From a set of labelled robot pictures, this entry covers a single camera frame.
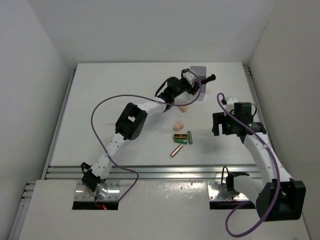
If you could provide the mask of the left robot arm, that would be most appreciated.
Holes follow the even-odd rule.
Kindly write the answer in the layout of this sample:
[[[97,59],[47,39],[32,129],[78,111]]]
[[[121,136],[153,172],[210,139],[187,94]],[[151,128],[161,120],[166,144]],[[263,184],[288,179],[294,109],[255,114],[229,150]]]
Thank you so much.
[[[102,183],[108,178],[109,172],[113,166],[126,172],[135,174],[136,179],[138,179],[138,172],[133,169],[120,166],[115,162],[115,154],[126,143],[130,143],[140,136],[147,117],[167,112],[173,106],[178,107],[179,105],[175,103],[175,99],[183,93],[195,96],[195,99],[188,103],[181,104],[181,106],[185,107],[191,105],[200,97],[201,89],[205,84],[205,80],[201,80],[196,75],[193,75],[191,72],[187,71],[181,74],[181,78],[173,76],[166,79],[155,92],[154,98],[128,94],[128,97],[141,98],[147,100],[147,102],[142,104],[134,104],[129,102],[125,106],[115,123],[115,133],[108,146],[104,145],[94,127],[94,114],[98,107],[100,107],[103,103],[115,98],[125,97],[125,95],[120,94],[112,96],[98,103],[98,105],[92,111],[90,124],[94,135],[104,150],[104,155],[102,155],[101,158],[93,165],[88,165],[85,162],[80,165],[83,173],[81,181],[87,187],[87,189],[94,193],[98,188],[98,184]]]

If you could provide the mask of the black gold lipstick case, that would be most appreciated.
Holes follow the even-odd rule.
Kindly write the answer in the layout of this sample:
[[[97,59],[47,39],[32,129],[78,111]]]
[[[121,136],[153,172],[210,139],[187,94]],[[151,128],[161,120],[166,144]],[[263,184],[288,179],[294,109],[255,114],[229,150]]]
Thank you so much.
[[[173,138],[187,140],[189,138],[189,135],[187,133],[174,133]]]

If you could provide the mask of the black round makeup brush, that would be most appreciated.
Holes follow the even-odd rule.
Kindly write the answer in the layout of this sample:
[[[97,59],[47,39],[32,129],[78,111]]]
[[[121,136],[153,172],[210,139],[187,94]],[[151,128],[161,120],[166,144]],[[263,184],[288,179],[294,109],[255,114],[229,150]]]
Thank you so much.
[[[210,76],[208,76],[207,78],[205,78],[204,80],[201,81],[201,84],[202,85],[206,85],[208,84],[209,82],[212,82],[212,81],[215,81],[216,80],[216,75],[215,74],[212,74]]]

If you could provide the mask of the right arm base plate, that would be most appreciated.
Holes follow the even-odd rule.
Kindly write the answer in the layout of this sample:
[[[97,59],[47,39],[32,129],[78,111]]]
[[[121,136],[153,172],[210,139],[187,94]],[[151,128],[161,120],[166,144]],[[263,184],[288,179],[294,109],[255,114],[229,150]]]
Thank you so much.
[[[249,199],[240,192],[228,191],[219,181],[208,181],[207,190],[209,200],[212,202],[248,201]]]

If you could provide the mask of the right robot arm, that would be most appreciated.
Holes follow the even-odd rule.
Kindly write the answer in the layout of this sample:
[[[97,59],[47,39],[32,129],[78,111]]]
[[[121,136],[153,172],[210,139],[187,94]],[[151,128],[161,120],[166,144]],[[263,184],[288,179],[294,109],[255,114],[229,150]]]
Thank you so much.
[[[225,179],[226,190],[244,194],[264,222],[300,219],[306,186],[283,168],[264,125],[254,121],[253,104],[238,102],[234,97],[219,104],[222,112],[212,115],[213,134],[236,135],[251,154],[262,178],[262,185],[258,185],[249,173],[230,171]]]

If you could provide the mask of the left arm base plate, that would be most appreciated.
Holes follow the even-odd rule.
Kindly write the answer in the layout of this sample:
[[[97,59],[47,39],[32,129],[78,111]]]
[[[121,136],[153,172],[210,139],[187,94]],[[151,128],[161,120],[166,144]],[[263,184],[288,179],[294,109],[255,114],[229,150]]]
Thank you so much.
[[[90,191],[81,181],[77,182],[74,201],[93,202],[95,198],[99,202],[115,202],[120,197],[120,184],[113,181],[99,183],[95,191]]]

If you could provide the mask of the green tube side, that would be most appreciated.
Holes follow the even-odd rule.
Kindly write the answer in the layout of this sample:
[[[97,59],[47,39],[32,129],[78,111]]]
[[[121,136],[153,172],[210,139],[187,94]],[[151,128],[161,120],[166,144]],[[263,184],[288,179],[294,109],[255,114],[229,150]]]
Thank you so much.
[[[188,143],[189,143],[190,145],[192,145],[192,144],[193,144],[193,137],[192,137],[191,131],[188,131],[188,132],[187,132],[187,135],[188,135]]]

